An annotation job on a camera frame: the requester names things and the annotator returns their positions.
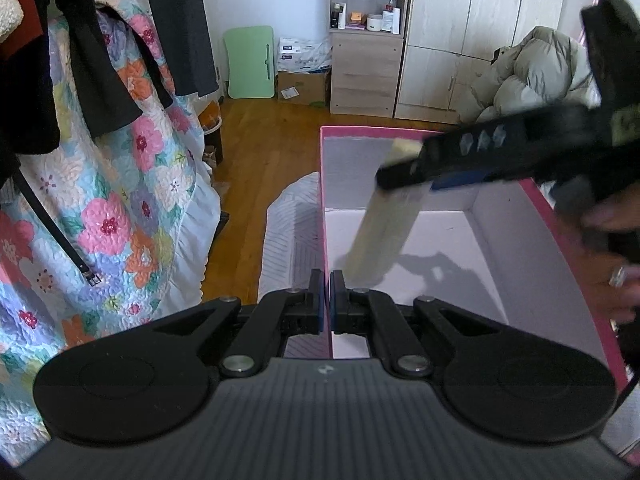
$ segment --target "green folding table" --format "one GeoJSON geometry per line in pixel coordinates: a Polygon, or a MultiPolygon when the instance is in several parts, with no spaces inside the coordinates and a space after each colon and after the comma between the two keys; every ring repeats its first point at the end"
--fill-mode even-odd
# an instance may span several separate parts
{"type": "Polygon", "coordinates": [[[229,97],[273,97],[273,29],[267,26],[230,28],[223,39],[229,58],[229,97]]]}

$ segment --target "human hand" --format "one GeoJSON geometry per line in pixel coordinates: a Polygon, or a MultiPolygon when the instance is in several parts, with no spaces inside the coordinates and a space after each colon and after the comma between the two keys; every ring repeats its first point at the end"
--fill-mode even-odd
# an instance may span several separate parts
{"type": "MultiPolygon", "coordinates": [[[[581,225],[604,232],[628,232],[640,228],[640,183],[599,203],[584,215],[581,225]]],[[[583,246],[579,227],[561,221],[564,238],[573,250],[574,272],[588,299],[589,308],[617,322],[634,320],[640,306],[640,266],[612,253],[598,253],[583,246]],[[609,284],[613,274],[624,267],[626,279],[619,288],[609,284]]]]}

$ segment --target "beige sponge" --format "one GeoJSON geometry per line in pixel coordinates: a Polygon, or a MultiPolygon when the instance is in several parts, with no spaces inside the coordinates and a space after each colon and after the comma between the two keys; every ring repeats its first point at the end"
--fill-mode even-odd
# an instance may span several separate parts
{"type": "MultiPolygon", "coordinates": [[[[419,140],[396,139],[385,164],[415,158],[421,148],[419,140]]],[[[343,274],[349,288],[373,287],[389,272],[418,218],[423,192],[422,186],[392,192],[376,188],[346,257],[343,274]]]]}

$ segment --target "round black pad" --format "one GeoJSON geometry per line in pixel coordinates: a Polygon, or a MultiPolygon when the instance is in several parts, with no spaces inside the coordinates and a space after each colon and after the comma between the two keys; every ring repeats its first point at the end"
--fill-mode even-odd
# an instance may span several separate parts
{"type": "Polygon", "coordinates": [[[446,368],[444,393],[460,415],[490,433],[529,443],[598,430],[616,399],[599,361],[532,335],[468,338],[446,368]]]}
{"type": "Polygon", "coordinates": [[[208,391],[209,373],[194,349],[179,336],[148,330],[63,352],[40,370],[33,397],[52,434],[119,446],[188,420],[208,391]]]}

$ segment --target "wooden shelf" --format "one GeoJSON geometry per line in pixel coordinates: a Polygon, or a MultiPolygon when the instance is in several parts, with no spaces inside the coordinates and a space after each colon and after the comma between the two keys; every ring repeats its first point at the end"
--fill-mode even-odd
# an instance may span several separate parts
{"type": "Polygon", "coordinates": [[[389,36],[392,38],[402,38],[402,34],[392,34],[391,32],[385,32],[384,30],[374,32],[373,30],[362,30],[361,28],[330,28],[329,32],[331,34],[363,34],[365,36],[389,36]]]}

